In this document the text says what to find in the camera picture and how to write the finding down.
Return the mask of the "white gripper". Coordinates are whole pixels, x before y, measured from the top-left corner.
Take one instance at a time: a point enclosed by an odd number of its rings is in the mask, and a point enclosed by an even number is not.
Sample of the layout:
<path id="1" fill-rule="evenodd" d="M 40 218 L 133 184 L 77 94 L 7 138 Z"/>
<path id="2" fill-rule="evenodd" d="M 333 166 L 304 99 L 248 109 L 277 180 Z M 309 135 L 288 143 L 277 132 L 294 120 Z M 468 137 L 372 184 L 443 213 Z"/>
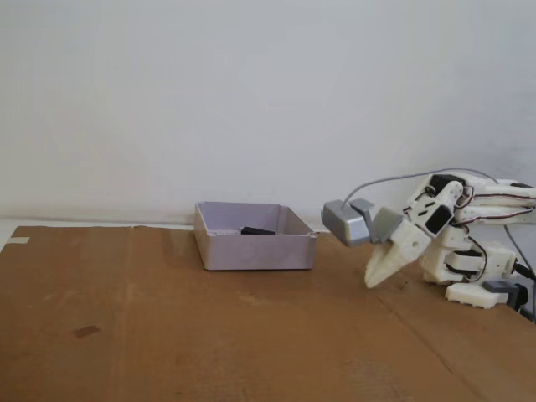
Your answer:
<path id="1" fill-rule="evenodd" d="M 403 220 L 390 236 L 391 249 L 375 246 L 365 271 L 364 283 L 372 289 L 422 256 L 431 237 L 417 225 Z"/>

